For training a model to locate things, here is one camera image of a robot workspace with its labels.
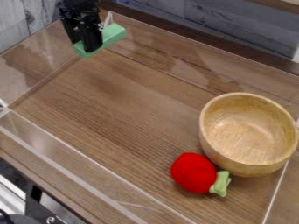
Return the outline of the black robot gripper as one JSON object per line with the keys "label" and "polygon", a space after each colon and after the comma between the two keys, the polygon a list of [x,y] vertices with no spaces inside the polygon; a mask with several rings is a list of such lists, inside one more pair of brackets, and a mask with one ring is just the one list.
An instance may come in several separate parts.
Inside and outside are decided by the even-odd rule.
{"label": "black robot gripper", "polygon": [[103,46],[99,0],[59,0],[56,6],[71,43],[81,40],[85,52],[92,53]]}

